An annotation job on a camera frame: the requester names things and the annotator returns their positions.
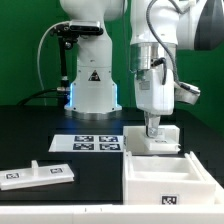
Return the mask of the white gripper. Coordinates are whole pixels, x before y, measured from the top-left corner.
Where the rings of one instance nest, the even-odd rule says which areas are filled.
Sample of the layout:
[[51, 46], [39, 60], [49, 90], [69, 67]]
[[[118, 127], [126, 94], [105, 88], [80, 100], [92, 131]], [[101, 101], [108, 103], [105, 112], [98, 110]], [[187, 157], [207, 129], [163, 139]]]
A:
[[[135, 74], [134, 87], [136, 106], [144, 112], [146, 135], [158, 135], [161, 115], [170, 115], [174, 109], [174, 78], [167, 71], [165, 84], [162, 84], [163, 69], [140, 70]], [[157, 115], [151, 120], [150, 114]]]

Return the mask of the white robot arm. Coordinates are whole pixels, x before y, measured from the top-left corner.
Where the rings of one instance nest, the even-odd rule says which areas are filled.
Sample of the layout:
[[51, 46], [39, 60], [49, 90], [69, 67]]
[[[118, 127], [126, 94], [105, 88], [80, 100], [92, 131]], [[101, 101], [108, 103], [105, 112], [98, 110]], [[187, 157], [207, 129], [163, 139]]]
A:
[[176, 101], [193, 104], [200, 90], [179, 80], [178, 49], [210, 50], [224, 41], [224, 0], [60, 0], [78, 42], [77, 76], [65, 109], [83, 117], [121, 110], [112, 80], [112, 40], [105, 23], [131, 10], [131, 70], [146, 135], [158, 135], [160, 117]]

